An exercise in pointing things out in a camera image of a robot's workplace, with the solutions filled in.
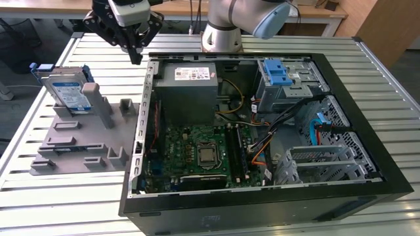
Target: white slatted table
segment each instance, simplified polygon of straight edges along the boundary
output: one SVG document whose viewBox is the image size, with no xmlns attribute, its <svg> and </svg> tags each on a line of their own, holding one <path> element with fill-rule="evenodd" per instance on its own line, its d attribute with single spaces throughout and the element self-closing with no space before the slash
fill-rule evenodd
<svg viewBox="0 0 420 236">
<path fill-rule="evenodd" d="M 246 52 L 325 54 L 379 139 L 411 184 L 414 193 L 377 204 L 341 221 L 229 231 L 225 234 L 274 235 L 420 235 L 420 109 L 362 43 L 349 38 L 243 37 Z M 198 52 L 199 38 L 157 35 L 147 52 Z M 90 67 L 109 102 L 139 102 L 145 63 L 94 34 L 71 38 L 57 65 Z M 142 235 L 117 216 L 122 172 L 30 176 L 29 164 L 46 134 L 54 112 L 42 88 L 0 159 L 0 235 Z"/>
</svg>

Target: power supply label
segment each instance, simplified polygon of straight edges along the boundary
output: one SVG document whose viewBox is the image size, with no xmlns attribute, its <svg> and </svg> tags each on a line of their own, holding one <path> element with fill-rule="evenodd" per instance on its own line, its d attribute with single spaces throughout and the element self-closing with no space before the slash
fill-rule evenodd
<svg viewBox="0 0 420 236">
<path fill-rule="evenodd" d="M 210 70 L 207 67 L 178 67 L 174 70 L 174 80 L 209 80 Z"/>
</svg>

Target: robotic arm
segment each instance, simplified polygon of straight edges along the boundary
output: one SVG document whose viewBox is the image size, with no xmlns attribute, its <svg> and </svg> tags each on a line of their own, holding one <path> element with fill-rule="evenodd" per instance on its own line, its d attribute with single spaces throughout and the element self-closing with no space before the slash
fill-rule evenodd
<svg viewBox="0 0 420 236">
<path fill-rule="evenodd" d="M 150 6 L 167 0 L 91 0 L 91 11 L 83 25 L 129 55 L 130 63 L 139 64 L 146 47 L 162 27 L 162 14 Z M 254 37 L 267 39 L 278 32 L 289 15 L 286 0 L 209 0 L 209 22 L 201 45 L 206 52 L 241 50 L 239 29 Z M 147 24 L 145 32 L 139 25 Z"/>
<path fill-rule="evenodd" d="M 129 55 L 130 63 L 139 65 L 142 47 L 146 47 L 162 27 L 162 14 L 150 11 L 150 6 L 163 0 L 91 0 L 91 11 L 83 25 L 110 45 L 118 45 Z M 147 24 L 139 32 L 142 23 Z"/>
</svg>

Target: ram slot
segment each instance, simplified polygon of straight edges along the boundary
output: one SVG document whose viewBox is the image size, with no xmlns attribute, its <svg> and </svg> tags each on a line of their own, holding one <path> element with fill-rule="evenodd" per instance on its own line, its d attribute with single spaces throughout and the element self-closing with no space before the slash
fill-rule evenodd
<svg viewBox="0 0 420 236">
<path fill-rule="evenodd" d="M 245 153 L 245 144 L 242 144 L 241 140 L 242 140 L 242 134 L 241 134 L 241 129 L 238 128 L 238 126 L 235 125 L 235 133 L 237 133 L 237 140 L 238 140 L 238 153 L 239 153 L 239 159 L 241 159 L 241 164 L 242 164 L 242 169 L 243 169 L 243 174 L 245 174 L 245 179 L 249 178 L 247 174 L 247 164 L 246 164 L 246 153 Z"/>
<path fill-rule="evenodd" d="M 237 127 L 226 125 L 223 129 L 223 138 L 226 142 L 230 177 L 231 181 L 238 183 L 241 182 L 241 179 L 245 178 L 245 172 L 239 155 L 241 140 L 237 135 Z"/>
</svg>

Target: motherboard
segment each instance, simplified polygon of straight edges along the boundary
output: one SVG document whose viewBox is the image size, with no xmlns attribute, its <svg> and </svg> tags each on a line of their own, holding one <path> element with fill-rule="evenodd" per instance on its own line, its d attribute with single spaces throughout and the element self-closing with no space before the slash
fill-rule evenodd
<svg viewBox="0 0 420 236">
<path fill-rule="evenodd" d="M 247 168 L 246 126 L 167 127 L 163 159 L 149 161 L 153 192 L 261 185 L 258 168 Z"/>
</svg>

